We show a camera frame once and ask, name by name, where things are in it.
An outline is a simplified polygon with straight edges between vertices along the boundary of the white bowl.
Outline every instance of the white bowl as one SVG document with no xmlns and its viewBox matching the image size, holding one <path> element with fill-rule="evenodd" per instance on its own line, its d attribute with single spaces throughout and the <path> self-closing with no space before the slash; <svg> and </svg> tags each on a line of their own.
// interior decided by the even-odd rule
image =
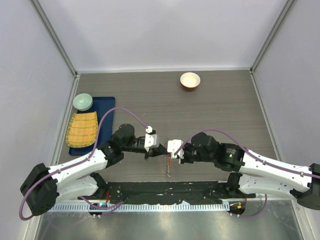
<svg viewBox="0 0 320 240">
<path fill-rule="evenodd" d="M 81 93 L 73 99 L 73 106 L 79 111 L 86 111 L 93 104 L 92 96 L 88 93 Z"/>
<path fill-rule="evenodd" d="M 200 77 L 198 74 L 194 72 L 186 72 L 181 75 L 180 83 L 183 88 L 189 91 L 196 89 L 196 87 L 200 84 Z"/>
</svg>

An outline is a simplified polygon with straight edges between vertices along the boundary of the yellow cloth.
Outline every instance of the yellow cloth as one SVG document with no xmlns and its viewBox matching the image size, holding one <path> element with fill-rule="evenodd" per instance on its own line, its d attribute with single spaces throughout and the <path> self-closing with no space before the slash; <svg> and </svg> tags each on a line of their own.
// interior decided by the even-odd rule
<svg viewBox="0 0 320 240">
<path fill-rule="evenodd" d="M 66 131 L 65 142 L 72 148 L 94 144 L 98 130 L 97 112 L 74 113 Z"/>
</svg>

